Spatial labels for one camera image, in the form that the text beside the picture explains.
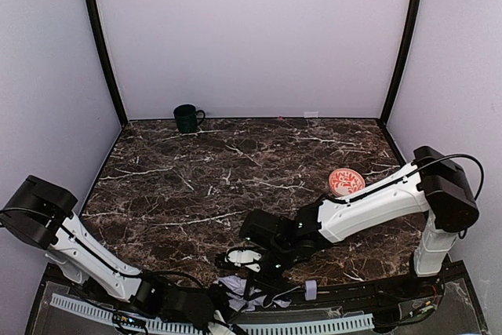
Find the lavender folding umbrella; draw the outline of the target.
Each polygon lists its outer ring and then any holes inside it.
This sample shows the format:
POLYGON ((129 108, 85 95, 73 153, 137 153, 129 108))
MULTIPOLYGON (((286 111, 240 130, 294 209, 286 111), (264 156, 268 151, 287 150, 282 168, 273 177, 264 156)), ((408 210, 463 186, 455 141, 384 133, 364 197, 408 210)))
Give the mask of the lavender folding umbrella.
POLYGON ((290 296, 295 292, 302 292, 306 301, 316 300, 318 296, 318 284, 315 280, 307 280, 302 286, 294 286, 279 293, 268 293, 256 288, 237 275, 218 278, 216 282, 230 290, 230 308, 236 312, 255 311, 257 308, 288 308, 293 302, 290 296))

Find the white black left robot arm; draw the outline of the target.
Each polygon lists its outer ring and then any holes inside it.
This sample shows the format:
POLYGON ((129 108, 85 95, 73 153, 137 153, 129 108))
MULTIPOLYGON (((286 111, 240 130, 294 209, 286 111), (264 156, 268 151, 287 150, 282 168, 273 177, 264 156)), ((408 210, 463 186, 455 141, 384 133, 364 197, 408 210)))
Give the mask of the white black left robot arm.
POLYGON ((68 190, 30 175, 1 210, 1 226, 21 242, 45 251, 74 284, 97 286, 140 315, 129 325, 147 328, 146 319, 187 322, 204 334, 242 334, 224 319, 224 294, 217 289, 180 287, 171 271, 141 271, 118 259, 86 230, 73 211, 68 190))

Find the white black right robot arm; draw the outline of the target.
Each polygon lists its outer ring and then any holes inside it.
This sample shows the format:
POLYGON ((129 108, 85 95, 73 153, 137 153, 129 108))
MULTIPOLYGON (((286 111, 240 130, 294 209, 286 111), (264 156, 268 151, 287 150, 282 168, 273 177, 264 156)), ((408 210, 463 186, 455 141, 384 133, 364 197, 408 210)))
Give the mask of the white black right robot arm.
POLYGON ((285 286, 285 271, 309 261, 347 237, 414 213, 426 213, 419 246, 410 257, 413 279, 438 275, 446 254, 479 219, 477 199, 458 154, 442 155, 423 146, 400 170, 353 194, 323 195, 298 209, 293 219, 256 209, 245 218, 239 236, 249 247, 216 256, 217 267, 246 268, 261 289, 285 286))

